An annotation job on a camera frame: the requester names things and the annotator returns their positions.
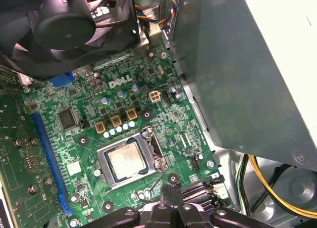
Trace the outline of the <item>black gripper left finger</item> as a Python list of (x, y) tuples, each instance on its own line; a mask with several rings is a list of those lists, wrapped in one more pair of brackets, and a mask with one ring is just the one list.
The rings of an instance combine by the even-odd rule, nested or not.
[(121, 208), (91, 222), (93, 228), (170, 228), (177, 207), (177, 186), (162, 185), (160, 201), (146, 204), (142, 210)]

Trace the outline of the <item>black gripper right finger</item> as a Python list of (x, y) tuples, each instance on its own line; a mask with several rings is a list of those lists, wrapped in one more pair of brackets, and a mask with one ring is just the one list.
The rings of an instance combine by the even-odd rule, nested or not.
[(171, 185), (173, 205), (181, 228), (270, 228), (271, 225), (243, 215), (226, 207), (216, 207), (210, 214), (205, 214), (196, 203), (184, 202), (180, 185)]

